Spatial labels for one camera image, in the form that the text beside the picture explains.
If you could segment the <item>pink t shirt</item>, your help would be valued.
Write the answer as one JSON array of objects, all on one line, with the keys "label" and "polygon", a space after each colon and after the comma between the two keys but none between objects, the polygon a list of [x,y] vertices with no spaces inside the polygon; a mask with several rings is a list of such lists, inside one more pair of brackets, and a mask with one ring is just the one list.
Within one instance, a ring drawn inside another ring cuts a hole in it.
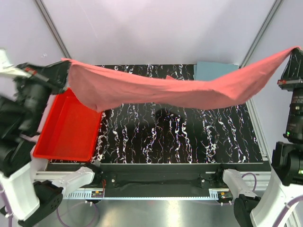
[{"label": "pink t shirt", "polygon": [[296,47],[211,81],[143,77],[68,59],[68,83],[86,107],[102,112],[122,104],[169,104],[210,110],[241,105],[256,95]]}]

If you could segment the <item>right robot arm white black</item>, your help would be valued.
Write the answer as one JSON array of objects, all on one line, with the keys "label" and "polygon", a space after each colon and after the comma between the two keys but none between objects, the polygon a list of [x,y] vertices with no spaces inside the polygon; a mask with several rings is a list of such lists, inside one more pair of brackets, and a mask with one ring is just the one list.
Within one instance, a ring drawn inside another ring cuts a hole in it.
[{"label": "right robot arm white black", "polygon": [[277,84],[292,93],[283,136],[273,150],[271,176],[262,197],[257,196],[235,169],[215,175],[219,187],[230,189],[234,216],[241,227],[282,227],[297,203],[303,200],[303,51],[290,52],[287,66]]}]

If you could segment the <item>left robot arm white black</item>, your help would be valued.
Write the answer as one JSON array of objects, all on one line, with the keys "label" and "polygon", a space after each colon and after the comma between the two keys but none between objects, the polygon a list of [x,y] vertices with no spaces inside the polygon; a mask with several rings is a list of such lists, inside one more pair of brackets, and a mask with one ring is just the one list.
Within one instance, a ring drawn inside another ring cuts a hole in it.
[{"label": "left robot arm white black", "polygon": [[38,135],[49,97],[66,91],[70,65],[14,65],[5,49],[0,51],[0,74],[13,79],[17,89],[15,100],[0,98],[0,194],[5,203],[1,212],[23,227],[33,227],[53,213],[65,195],[102,183],[91,164],[54,181],[35,181],[31,170],[31,138]]}]

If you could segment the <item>red plastic bin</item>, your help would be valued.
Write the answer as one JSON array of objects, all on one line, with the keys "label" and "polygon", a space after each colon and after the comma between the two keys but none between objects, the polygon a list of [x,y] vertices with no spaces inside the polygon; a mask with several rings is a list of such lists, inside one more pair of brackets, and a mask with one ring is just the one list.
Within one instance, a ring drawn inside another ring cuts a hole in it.
[{"label": "red plastic bin", "polygon": [[88,162],[95,152],[102,113],[84,106],[71,89],[56,95],[33,156]]}]

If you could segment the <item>folded blue t shirt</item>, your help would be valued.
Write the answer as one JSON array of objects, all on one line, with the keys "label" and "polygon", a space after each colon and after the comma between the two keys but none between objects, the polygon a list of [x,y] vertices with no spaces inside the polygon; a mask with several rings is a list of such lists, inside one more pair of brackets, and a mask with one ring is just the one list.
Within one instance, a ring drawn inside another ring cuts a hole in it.
[{"label": "folded blue t shirt", "polygon": [[199,61],[194,65],[194,80],[211,81],[239,68],[235,64]]}]

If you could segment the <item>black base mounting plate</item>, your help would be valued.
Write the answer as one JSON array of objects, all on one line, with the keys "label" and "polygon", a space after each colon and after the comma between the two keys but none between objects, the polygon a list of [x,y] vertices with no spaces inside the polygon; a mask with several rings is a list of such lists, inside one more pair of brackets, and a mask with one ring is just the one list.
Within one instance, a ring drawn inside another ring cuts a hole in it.
[{"label": "black base mounting plate", "polygon": [[100,164],[106,181],[105,197],[158,198],[202,197],[209,188],[222,188],[210,183],[219,168],[241,173],[269,173],[269,162],[229,164]]}]

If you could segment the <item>left aluminium frame post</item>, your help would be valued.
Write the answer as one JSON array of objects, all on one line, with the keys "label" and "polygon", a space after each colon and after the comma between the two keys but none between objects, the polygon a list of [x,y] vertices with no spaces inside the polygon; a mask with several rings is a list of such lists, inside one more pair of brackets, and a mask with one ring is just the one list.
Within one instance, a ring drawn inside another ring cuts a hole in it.
[{"label": "left aluminium frame post", "polygon": [[56,26],[53,22],[44,2],[42,0],[34,0],[35,5],[37,6],[40,14],[42,15],[48,29],[50,30],[54,40],[56,41],[57,45],[59,46],[60,51],[62,52],[65,58],[71,58],[69,51],[67,50]]}]

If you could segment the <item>aluminium frame post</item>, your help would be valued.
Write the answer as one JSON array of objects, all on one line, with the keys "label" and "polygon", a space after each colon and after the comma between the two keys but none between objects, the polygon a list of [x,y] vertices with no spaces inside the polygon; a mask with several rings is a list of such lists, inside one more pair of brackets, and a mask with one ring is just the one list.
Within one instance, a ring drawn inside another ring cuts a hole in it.
[{"label": "aluminium frame post", "polygon": [[273,5],[271,6],[267,16],[265,17],[260,29],[258,30],[252,44],[250,45],[243,61],[239,65],[239,68],[243,68],[248,65],[250,59],[252,58],[253,53],[255,52],[259,42],[261,41],[263,35],[267,31],[269,25],[271,24],[272,20],[274,19],[276,13],[279,11],[279,8],[283,4],[284,0],[275,0]]},{"label": "aluminium frame post", "polygon": [[40,14],[42,15],[48,29],[50,30],[54,40],[56,41],[57,45],[59,46],[60,51],[62,52],[65,58],[71,58],[69,51],[67,50],[56,26],[53,22],[44,2],[42,0],[34,0],[35,5],[37,6]]}]

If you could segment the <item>right aluminium frame post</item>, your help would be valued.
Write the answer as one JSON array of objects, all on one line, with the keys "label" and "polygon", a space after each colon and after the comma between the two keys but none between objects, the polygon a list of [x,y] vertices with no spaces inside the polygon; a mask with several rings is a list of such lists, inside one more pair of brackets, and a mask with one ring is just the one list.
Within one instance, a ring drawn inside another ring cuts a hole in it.
[{"label": "right aluminium frame post", "polygon": [[271,6],[267,16],[265,17],[260,29],[258,30],[252,44],[250,45],[243,61],[239,65],[239,68],[243,68],[248,65],[250,59],[252,58],[253,53],[255,52],[259,42],[261,41],[263,35],[267,31],[269,25],[271,24],[272,20],[274,19],[276,13],[279,11],[279,8],[283,4],[284,0],[275,0],[273,5]]}]

